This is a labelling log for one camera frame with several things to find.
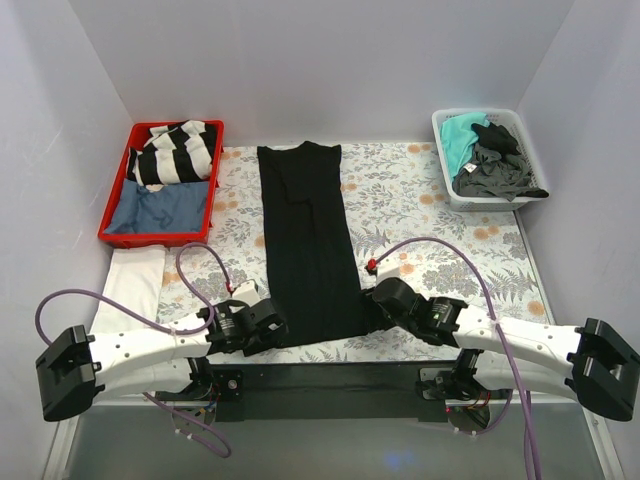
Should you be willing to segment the black t-shirt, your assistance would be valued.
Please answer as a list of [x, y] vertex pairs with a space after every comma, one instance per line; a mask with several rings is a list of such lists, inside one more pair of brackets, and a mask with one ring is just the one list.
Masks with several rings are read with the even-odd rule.
[[340, 146], [257, 149], [268, 286], [286, 347], [367, 334], [341, 192]]

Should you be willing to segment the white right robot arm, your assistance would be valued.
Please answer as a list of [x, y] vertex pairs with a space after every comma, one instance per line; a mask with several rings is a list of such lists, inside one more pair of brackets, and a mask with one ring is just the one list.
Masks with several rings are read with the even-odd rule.
[[536, 324], [503, 317], [448, 297], [425, 298], [397, 277], [365, 293], [384, 326], [432, 346], [458, 350], [442, 369], [427, 367], [427, 399], [476, 400], [500, 391], [540, 392], [573, 400], [606, 419], [629, 422], [639, 388], [639, 355], [608, 323]]

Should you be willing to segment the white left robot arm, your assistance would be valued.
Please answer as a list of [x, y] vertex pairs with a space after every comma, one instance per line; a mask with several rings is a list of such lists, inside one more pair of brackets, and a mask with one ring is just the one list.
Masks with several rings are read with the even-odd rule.
[[88, 410], [101, 394], [153, 391], [134, 378], [138, 370], [175, 360], [192, 362], [217, 353], [246, 356], [279, 346], [288, 325], [269, 299], [254, 304], [228, 299], [168, 324], [90, 334], [83, 325], [65, 329], [36, 359], [42, 415], [58, 422]]

